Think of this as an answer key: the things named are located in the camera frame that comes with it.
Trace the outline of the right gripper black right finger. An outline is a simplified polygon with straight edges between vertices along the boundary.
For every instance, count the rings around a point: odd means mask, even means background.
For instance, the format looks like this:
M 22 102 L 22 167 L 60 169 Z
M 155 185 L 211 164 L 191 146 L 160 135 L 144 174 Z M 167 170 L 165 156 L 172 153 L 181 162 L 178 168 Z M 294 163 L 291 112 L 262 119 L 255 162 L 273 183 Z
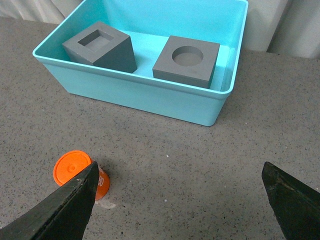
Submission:
M 287 240 L 320 238 L 320 193 L 265 162 L 262 181 L 276 220 Z

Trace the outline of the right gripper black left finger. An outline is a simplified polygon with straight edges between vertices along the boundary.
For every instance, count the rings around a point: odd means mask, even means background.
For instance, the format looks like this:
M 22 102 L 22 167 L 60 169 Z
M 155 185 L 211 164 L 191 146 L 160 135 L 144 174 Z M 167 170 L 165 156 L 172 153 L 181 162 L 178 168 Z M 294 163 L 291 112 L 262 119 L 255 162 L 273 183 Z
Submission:
M 81 240 L 91 217 L 99 168 L 91 163 L 47 198 L 0 230 L 2 240 Z

